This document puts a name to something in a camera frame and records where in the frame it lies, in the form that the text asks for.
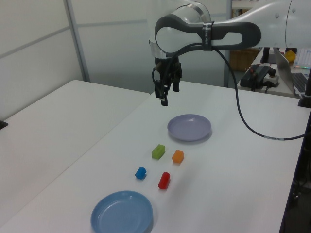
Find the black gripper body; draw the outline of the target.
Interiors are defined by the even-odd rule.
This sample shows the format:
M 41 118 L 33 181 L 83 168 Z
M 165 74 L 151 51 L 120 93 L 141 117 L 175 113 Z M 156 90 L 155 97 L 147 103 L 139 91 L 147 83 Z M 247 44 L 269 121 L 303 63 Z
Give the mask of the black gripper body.
M 179 58 L 155 58 L 155 71 L 159 74 L 159 80 L 174 80 L 182 78 L 182 68 Z

